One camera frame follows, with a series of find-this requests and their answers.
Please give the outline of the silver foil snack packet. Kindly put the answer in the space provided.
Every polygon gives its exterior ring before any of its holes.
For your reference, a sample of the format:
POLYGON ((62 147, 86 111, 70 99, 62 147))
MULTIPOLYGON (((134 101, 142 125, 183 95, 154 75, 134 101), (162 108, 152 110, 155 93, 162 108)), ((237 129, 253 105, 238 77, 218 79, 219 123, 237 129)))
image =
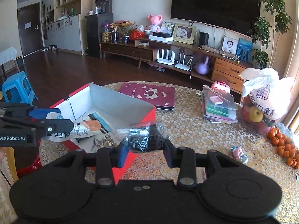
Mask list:
POLYGON ((111 133, 107 133, 104 135, 95 135, 92 141, 92 152, 96 152, 101 148, 113 148, 119 145, 119 141, 117 141, 111 133))

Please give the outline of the clear bag black items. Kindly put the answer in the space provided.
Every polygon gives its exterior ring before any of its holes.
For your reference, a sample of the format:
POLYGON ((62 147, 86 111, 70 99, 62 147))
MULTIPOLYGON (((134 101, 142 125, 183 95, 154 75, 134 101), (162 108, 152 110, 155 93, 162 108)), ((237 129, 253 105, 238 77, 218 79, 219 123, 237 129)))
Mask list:
POLYGON ((115 137, 133 153, 149 153, 162 150, 170 138, 164 125, 157 121, 140 122, 118 128, 115 137))

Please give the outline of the white chicken snack packet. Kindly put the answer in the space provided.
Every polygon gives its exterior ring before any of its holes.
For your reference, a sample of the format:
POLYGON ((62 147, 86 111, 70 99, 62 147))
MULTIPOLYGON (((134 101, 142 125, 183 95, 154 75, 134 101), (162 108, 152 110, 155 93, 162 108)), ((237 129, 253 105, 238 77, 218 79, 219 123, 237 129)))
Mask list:
POLYGON ((51 133, 49 136, 45 136, 42 139, 53 142, 64 142, 76 138, 88 138, 91 136, 104 135, 101 131, 102 124, 98 120, 98 113, 92 112, 90 114, 84 114, 79 119, 73 121, 73 129, 67 133, 51 133))

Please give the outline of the light green tea box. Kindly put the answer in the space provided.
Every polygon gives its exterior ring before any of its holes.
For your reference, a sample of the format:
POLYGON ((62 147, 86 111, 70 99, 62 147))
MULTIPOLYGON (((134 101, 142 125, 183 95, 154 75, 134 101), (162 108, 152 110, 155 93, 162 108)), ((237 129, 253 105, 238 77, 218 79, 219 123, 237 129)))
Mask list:
POLYGON ((99 131, 103 134, 113 131, 111 124, 106 121, 98 112, 93 112, 87 115, 87 124, 90 131, 99 131))

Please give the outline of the maroon bear tablet case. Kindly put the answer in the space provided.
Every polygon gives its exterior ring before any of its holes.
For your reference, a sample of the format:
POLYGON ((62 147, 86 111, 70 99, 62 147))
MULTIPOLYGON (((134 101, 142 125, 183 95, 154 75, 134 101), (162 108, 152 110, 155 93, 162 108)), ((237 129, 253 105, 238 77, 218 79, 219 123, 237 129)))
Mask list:
POLYGON ((118 92, 148 102, 157 109, 173 110, 175 107, 174 87, 123 83, 118 92))

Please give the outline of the stack of plastic bead cases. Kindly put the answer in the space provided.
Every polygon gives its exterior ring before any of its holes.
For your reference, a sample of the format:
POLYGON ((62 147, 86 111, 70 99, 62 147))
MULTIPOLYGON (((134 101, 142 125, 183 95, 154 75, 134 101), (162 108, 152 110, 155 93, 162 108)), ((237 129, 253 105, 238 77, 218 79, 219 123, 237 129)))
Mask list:
POLYGON ((204 119, 213 123, 231 124, 238 122, 237 107, 233 95, 204 85, 201 100, 204 119))

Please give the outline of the pink toy case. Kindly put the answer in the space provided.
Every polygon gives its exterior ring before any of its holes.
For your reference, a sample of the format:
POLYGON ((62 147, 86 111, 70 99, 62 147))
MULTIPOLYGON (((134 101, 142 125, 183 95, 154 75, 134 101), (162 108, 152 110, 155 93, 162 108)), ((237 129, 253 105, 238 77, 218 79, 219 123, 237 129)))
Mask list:
POLYGON ((216 90, 216 91, 221 91, 227 94, 231 93, 231 89, 230 87, 224 82, 224 81, 215 81, 212 86, 212 89, 216 90))

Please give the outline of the white router thin antennas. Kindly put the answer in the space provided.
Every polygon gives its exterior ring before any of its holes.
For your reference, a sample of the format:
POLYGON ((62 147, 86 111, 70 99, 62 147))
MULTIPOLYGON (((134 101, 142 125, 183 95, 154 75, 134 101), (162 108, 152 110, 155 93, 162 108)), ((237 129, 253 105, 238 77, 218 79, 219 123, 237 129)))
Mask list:
POLYGON ((193 56, 187 56, 183 53, 180 53, 177 55, 177 60, 175 61, 174 67, 184 71, 190 71, 192 63, 193 56))

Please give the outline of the pile of mandarin oranges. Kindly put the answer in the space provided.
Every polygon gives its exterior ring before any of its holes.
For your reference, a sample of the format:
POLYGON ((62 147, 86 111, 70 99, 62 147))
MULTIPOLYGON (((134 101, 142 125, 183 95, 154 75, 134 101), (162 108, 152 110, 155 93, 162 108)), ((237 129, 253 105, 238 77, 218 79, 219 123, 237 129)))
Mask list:
POLYGON ((291 137, 283 134, 277 127, 273 127, 267 134, 268 140, 276 147, 276 153, 287 166, 298 170, 298 148, 291 137))

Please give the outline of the black speaker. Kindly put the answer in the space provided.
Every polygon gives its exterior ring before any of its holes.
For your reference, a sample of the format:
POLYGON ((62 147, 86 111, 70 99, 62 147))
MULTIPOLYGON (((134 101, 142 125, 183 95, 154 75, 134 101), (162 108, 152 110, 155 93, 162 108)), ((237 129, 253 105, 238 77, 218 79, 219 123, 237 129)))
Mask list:
POLYGON ((199 34, 199 43, 198 46, 201 47, 203 45, 207 46, 209 41, 209 34, 205 32, 200 32, 199 34))

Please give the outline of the flower pot arrangement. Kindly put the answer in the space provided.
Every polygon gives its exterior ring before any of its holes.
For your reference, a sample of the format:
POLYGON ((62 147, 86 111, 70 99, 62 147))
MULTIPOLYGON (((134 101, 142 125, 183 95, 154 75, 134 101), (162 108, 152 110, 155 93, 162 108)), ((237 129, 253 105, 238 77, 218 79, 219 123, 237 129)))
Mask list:
POLYGON ((110 24, 122 37, 122 44, 127 45, 130 41, 131 31, 135 29, 136 22, 129 20, 118 20, 110 24))

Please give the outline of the child portrait photo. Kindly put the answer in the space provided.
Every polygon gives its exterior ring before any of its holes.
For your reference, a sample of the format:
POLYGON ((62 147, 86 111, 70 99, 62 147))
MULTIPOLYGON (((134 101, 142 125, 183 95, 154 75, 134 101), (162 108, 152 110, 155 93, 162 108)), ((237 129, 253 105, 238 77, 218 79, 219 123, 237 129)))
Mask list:
POLYGON ((237 46, 238 41, 236 39, 225 36, 223 39, 223 45, 221 50, 235 55, 237 51, 237 46))

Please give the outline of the blue picture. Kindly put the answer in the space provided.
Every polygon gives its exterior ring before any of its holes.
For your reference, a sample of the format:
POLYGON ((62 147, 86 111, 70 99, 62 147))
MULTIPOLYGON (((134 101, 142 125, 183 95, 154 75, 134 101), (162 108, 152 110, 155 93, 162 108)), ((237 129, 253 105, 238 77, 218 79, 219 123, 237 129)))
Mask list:
POLYGON ((250 63, 252 60, 253 43, 243 38, 239 38, 236 55, 241 61, 250 63))

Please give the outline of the pink teddy bear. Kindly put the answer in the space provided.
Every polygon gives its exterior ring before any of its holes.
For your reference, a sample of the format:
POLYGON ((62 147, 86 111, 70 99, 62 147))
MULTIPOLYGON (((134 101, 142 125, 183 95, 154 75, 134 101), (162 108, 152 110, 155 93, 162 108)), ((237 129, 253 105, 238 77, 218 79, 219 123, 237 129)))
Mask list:
POLYGON ((162 22, 162 16, 161 15, 148 15, 148 19, 150 22, 149 30, 151 32, 160 32, 160 24, 162 22))

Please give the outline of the black television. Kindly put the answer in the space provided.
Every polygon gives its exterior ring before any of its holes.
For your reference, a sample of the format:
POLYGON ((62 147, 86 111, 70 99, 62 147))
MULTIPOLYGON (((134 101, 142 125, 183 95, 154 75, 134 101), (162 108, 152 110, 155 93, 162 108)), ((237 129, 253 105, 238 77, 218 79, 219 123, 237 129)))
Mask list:
POLYGON ((171 18, 199 22, 248 35, 260 16, 260 0, 172 0, 171 18))

